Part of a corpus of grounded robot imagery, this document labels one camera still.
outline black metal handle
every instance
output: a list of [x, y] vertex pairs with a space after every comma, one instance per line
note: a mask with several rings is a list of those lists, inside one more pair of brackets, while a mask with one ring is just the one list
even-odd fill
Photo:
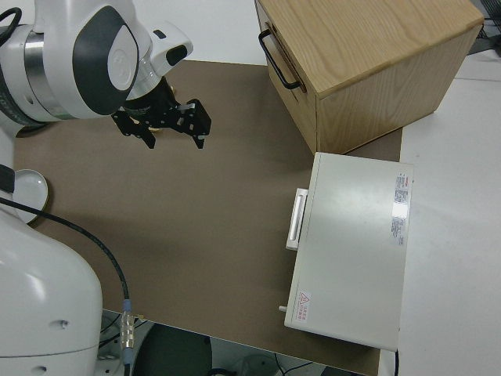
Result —
[[265, 43], [263, 42], [263, 39], [265, 39], [266, 37], [268, 37], [271, 34], [272, 34], [272, 32], [269, 29], [266, 29], [266, 30], [262, 31], [259, 34], [259, 44], [263, 48], [263, 51], [265, 51], [265, 55], [268, 58], [269, 62], [271, 63], [273, 69], [275, 70], [276, 75], [279, 76], [279, 79], [282, 82], [282, 85], [285, 86], [285, 88], [289, 89], [289, 90], [299, 88], [301, 86], [301, 82], [300, 81], [288, 82], [285, 79], [285, 77], [283, 76], [283, 73], [280, 70], [279, 66], [276, 65], [276, 62], [273, 59], [272, 54], [269, 52], [268, 48], [266, 47]]

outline white box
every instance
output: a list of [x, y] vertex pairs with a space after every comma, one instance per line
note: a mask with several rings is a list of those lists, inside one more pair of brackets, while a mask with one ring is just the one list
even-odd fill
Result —
[[396, 351], [413, 166], [316, 153], [285, 325]]

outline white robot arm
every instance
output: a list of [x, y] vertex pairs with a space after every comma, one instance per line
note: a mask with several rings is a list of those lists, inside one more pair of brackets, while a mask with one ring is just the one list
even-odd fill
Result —
[[[1, 199], [12, 200], [13, 144], [23, 127], [111, 115], [124, 135], [151, 148], [150, 126], [187, 133], [203, 147], [211, 119], [196, 99], [178, 103], [163, 77], [193, 50], [174, 25], [144, 27], [131, 0], [35, 0], [33, 25], [18, 24], [20, 9], [0, 19], [9, 16], [11, 26], [0, 27]], [[94, 374], [102, 312], [96, 275], [3, 204], [0, 299], [2, 376]]]
[[164, 79], [192, 51], [171, 23], [141, 25], [130, 0], [35, 0], [34, 25], [16, 27], [0, 48], [0, 110], [26, 126], [113, 115], [151, 148], [149, 127], [187, 133], [202, 148], [211, 119], [196, 99], [177, 103]]

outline brown tabletop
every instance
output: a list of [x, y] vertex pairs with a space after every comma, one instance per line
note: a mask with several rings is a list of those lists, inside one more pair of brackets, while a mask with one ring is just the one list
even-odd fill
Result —
[[[377, 374], [379, 350], [284, 327], [295, 253], [285, 249], [296, 188], [313, 156], [266, 67], [183, 62], [168, 76], [180, 102], [212, 118], [203, 150], [172, 130], [149, 150], [110, 118], [65, 121], [19, 138], [16, 169], [49, 181], [48, 210], [93, 232], [116, 255], [134, 312], [273, 352]], [[400, 132], [352, 152], [397, 161]], [[113, 267], [86, 238], [37, 219], [98, 275], [103, 306], [121, 309]]]

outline wooden drawer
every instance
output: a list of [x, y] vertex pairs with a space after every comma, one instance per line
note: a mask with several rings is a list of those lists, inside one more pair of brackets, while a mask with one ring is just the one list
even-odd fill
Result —
[[343, 154], [434, 112], [483, 18], [469, 0], [256, 0], [270, 78], [312, 150]]
[[269, 76], [272, 83], [279, 93], [280, 98], [282, 98], [290, 116], [294, 119], [296, 126], [303, 135], [310, 150], [315, 153], [317, 148], [315, 91], [311, 85], [303, 79], [305, 76], [304, 72], [301, 76], [300, 71], [294, 66], [294, 63], [290, 59], [290, 53], [287, 51], [287, 46], [281, 39], [279, 31], [268, 18], [259, 2], [256, 2], [256, 9], [258, 11], [261, 31], [270, 30], [271, 32], [268, 37], [264, 38], [263, 42], [280, 69], [280, 72], [288, 82], [299, 81], [301, 83], [301, 86], [297, 89], [287, 89], [280, 81], [279, 75], [273, 66], [270, 63], [268, 64]]

